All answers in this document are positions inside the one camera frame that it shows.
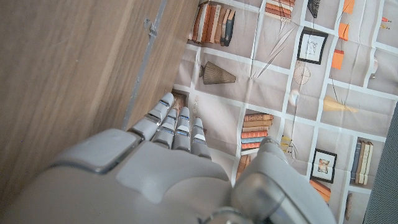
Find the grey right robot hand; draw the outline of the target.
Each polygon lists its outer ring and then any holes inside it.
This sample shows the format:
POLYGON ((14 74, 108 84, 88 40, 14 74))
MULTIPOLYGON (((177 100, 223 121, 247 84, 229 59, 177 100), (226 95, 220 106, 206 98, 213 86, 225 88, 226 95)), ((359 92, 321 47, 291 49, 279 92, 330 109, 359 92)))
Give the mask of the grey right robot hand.
POLYGON ((319 193, 273 138, 231 183, 200 119, 173 94, 127 131, 108 129, 59 154, 2 223, 334 223, 319 193))

